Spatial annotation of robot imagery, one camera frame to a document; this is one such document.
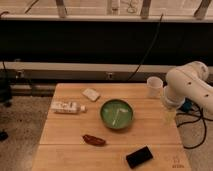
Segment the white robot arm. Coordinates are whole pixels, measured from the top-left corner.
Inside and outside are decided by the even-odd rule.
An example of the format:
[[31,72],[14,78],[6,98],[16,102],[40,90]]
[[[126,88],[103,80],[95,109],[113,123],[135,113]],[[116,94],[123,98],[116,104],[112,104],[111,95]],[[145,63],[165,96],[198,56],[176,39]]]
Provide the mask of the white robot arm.
[[213,114],[213,86],[206,83],[208,76],[208,67],[200,61],[174,67],[167,72],[167,85],[161,93],[166,124],[174,120],[176,110],[184,104],[186,98]]

